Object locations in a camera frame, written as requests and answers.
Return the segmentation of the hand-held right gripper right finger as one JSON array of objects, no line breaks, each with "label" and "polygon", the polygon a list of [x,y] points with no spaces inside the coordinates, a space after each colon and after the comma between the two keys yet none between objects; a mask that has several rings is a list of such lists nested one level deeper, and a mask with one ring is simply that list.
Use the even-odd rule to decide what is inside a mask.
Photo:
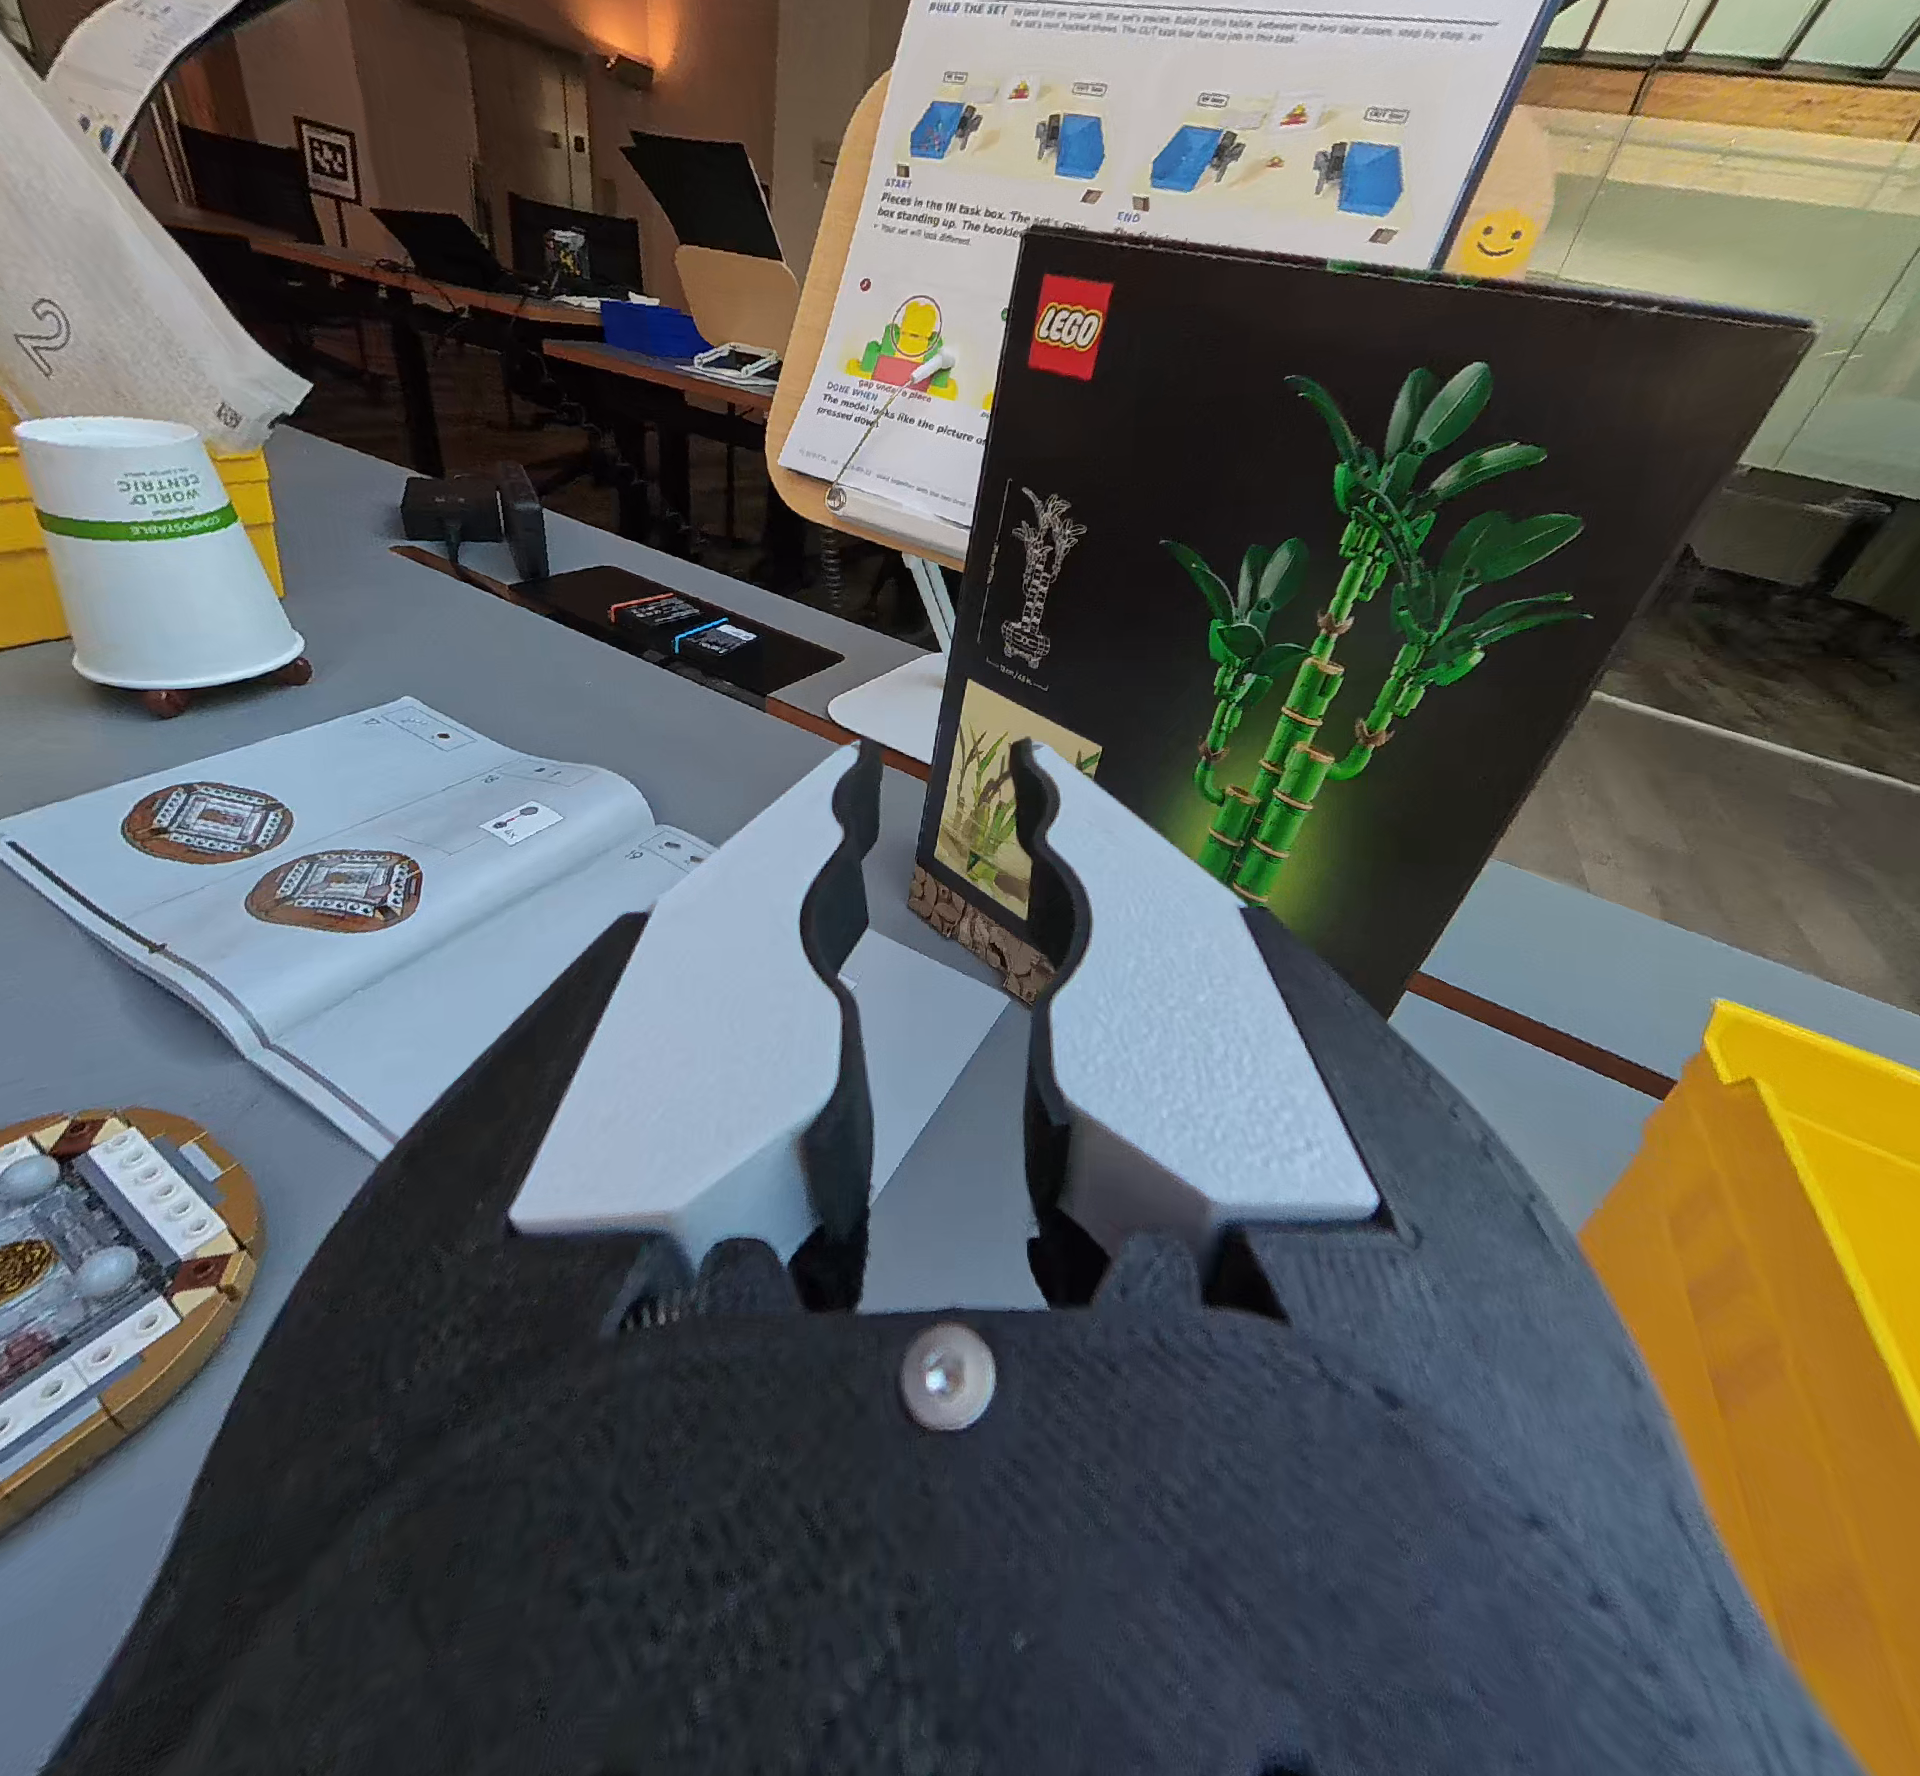
[{"label": "hand-held right gripper right finger", "polygon": [[1012,753],[1027,925],[1055,978],[1030,1011],[1030,1272],[1086,1305],[1136,1235],[1200,1282],[1254,1228],[1380,1215],[1332,1090],[1267,967],[1273,922],[1036,742]]}]

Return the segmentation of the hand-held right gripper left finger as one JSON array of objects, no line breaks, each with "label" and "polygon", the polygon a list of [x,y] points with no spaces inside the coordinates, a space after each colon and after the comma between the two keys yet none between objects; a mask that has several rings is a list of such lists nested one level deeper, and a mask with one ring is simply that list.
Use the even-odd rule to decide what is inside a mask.
[{"label": "hand-held right gripper left finger", "polygon": [[836,746],[648,912],[509,1205],[523,1235],[769,1243],[857,1307],[874,1114],[841,970],[866,929],[880,752]]}]

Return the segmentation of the black lego set box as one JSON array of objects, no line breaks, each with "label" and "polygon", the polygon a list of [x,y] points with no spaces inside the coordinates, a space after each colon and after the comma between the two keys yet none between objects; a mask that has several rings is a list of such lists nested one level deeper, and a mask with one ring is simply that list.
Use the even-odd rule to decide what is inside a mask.
[{"label": "black lego set box", "polygon": [[1589,700],[1814,339],[1027,231],[912,907],[1034,993],[1022,739],[1382,1008],[1490,857],[1650,917],[1753,869],[1736,746]]}]

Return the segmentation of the round brown lego model base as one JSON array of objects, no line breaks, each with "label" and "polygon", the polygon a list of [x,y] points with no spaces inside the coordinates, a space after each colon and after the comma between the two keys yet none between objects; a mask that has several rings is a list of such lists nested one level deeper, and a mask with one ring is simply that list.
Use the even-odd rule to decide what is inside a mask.
[{"label": "round brown lego model base", "polygon": [[199,1374],[261,1251],[250,1175],[188,1116],[86,1109],[3,1129],[3,1530]]}]

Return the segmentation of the open instruction booklet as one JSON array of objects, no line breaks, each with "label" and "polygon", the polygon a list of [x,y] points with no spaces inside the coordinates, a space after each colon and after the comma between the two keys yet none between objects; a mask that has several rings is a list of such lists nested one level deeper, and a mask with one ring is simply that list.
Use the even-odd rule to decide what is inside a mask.
[{"label": "open instruction booklet", "polygon": [[4,821],[8,870],[373,1158],[713,850],[413,698]]}]

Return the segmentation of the white stand base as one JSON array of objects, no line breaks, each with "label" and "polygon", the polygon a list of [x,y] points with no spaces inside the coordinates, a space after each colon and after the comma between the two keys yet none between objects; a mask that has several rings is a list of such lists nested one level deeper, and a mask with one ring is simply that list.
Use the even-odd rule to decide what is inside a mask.
[{"label": "white stand base", "polygon": [[827,719],[930,770],[944,696],[946,656],[928,653],[840,693],[827,704]]}]

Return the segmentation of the black flat tray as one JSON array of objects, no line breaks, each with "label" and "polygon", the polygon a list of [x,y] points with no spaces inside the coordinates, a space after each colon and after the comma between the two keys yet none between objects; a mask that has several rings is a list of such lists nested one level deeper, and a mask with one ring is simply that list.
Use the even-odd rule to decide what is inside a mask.
[{"label": "black flat tray", "polygon": [[[758,705],[779,690],[821,675],[840,662],[840,656],[818,643],[772,629],[738,610],[706,601],[690,590],[671,590],[661,581],[605,564],[549,575],[545,581],[517,581],[509,592],[517,605],[556,619],[564,629],[602,643],[646,666],[663,668],[671,675],[690,677]],[[634,596],[653,594],[680,594],[699,608],[699,615],[690,622],[675,625],[663,635],[628,635],[609,625],[610,608]],[[758,632],[758,643],[722,660],[675,657],[675,638],[681,638],[686,629],[710,619],[733,619]]]}]

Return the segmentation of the yellow plastic bin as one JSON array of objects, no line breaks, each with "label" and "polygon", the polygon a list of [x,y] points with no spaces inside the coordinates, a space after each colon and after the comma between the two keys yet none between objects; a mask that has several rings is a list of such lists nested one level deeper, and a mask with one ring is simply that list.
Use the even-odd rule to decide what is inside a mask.
[{"label": "yellow plastic bin", "polygon": [[1718,1001],[1580,1239],[1781,1650],[1914,1773],[1916,1073]]}]

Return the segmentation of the long wooden background table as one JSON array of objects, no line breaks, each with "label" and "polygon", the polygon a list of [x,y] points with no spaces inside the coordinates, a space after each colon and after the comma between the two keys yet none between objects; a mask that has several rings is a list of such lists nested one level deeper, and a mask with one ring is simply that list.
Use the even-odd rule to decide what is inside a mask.
[{"label": "long wooden background table", "polygon": [[588,431],[588,457],[615,492],[621,535],[681,556],[699,552],[704,539],[690,502],[690,448],[704,440],[729,464],[722,542],[742,542],[738,479],[750,462],[770,473],[770,392],[706,382],[685,364],[605,346],[596,316],[578,306],[430,279],[393,259],[298,243],[274,231],[242,230],[238,237],[282,275],[326,276],[326,288],[345,295],[355,313],[384,326],[413,468],[443,469],[429,342],[457,339],[492,350],[512,392],[549,401],[564,424]]}]

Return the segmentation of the blue plastic bin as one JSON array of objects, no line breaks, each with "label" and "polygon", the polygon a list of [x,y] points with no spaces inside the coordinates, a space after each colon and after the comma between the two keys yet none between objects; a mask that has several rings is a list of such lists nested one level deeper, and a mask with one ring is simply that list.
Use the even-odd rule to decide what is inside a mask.
[{"label": "blue plastic bin", "polygon": [[609,349],[661,359],[675,367],[691,364],[713,349],[691,316],[668,303],[601,297],[597,321]]}]

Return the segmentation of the wooden stand with black sheet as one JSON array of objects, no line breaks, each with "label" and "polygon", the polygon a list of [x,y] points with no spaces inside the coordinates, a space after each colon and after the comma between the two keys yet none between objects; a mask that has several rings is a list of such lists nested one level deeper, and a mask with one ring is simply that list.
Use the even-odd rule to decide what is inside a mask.
[{"label": "wooden stand with black sheet", "polygon": [[783,359],[800,288],[746,146],[632,133],[621,155],[675,233],[676,276],[706,349]]}]

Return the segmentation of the black monitor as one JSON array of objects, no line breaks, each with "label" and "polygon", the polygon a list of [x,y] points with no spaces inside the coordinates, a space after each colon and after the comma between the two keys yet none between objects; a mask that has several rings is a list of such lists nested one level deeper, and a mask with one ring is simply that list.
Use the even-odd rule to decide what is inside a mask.
[{"label": "black monitor", "polygon": [[539,203],[506,190],[509,269],[552,297],[625,299],[643,293],[634,218]]}]

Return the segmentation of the stack of yellow bins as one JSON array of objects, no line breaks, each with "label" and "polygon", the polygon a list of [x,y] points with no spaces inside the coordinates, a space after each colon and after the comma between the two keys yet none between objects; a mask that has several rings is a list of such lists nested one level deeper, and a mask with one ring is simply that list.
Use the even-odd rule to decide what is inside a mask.
[{"label": "stack of yellow bins", "polygon": [[[211,462],[277,596],[284,596],[270,473],[264,449],[247,454],[213,453]],[[3,445],[3,651],[58,641],[66,641],[61,594],[33,511],[28,476],[17,448],[8,440]]]}]

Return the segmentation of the black laptop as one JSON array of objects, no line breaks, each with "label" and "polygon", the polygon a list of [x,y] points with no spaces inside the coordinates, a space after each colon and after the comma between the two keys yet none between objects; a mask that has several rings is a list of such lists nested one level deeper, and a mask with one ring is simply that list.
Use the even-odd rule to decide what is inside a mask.
[{"label": "black laptop", "polygon": [[486,295],[506,295],[515,276],[458,217],[422,208],[373,208],[417,276]]}]

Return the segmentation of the white printed paper bag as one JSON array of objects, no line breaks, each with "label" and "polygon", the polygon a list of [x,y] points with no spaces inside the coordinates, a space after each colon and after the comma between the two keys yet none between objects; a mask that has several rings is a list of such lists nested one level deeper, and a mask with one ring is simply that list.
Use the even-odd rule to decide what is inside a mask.
[{"label": "white printed paper bag", "polygon": [[252,453],[309,384],[227,313],[3,44],[3,397],[15,419],[175,421]]}]

